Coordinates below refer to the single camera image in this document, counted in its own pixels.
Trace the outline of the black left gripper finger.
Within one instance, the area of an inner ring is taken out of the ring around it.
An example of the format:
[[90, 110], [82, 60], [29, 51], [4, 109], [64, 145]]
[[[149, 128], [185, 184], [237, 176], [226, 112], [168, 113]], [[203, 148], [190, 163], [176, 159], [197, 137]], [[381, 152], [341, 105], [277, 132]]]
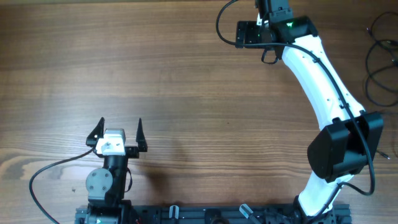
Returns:
[[139, 118], [139, 122], [138, 122], [138, 126], [137, 126], [136, 142], [137, 142], [137, 146], [138, 146], [138, 149], [140, 152], [147, 152], [148, 146], [147, 146], [147, 141], [146, 141], [146, 138], [144, 135], [141, 118]]
[[92, 132], [86, 138], [86, 145], [88, 147], [95, 147], [100, 138], [104, 135], [104, 122], [105, 119], [101, 117], [96, 127], [92, 130]]

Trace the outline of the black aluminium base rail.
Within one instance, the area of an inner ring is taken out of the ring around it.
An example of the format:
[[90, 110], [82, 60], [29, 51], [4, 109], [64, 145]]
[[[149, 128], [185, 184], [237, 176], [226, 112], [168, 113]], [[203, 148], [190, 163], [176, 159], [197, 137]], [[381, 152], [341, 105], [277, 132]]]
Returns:
[[254, 206], [251, 211], [247, 217], [238, 207], [136, 206], [122, 217], [115, 210], [78, 208], [75, 223], [305, 223], [292, 204]]

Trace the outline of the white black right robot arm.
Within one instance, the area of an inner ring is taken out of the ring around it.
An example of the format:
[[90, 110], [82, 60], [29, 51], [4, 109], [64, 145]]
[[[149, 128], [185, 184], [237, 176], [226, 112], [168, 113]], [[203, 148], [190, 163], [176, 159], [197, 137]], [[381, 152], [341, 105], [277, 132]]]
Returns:
[[384, 123], [349, 93], [308, 17], [294, 17], [287, 1], [256, 1], [255, 7], [255, 21], [238, 23], [235, 46], [273, 51], [301, 84], [318, 120], [320, 132], [307, 149], [312, 173], [297, 197], [302, 220], [315, 222], [356, 174], [365, 167], [374, 172]]

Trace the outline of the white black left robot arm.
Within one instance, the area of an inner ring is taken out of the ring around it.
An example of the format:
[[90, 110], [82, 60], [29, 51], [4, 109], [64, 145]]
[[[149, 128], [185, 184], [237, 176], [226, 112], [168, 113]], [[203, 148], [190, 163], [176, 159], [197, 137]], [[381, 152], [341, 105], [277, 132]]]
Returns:
[[141, 218], [124, 194], [132, 187], [126, 183], [129, 159], [138, 159], [148, 146], [140, 119], [136, 131], [136, 145], [126, 146], [123, 128], [105, 128], [101, 118], [86, 138], [86, 145], [103, 159], [101, 168], [91, 171], [85, 182], [88, 191], [88, 206], [76, 210], [75, 223], [124, 224], [140, 223]]

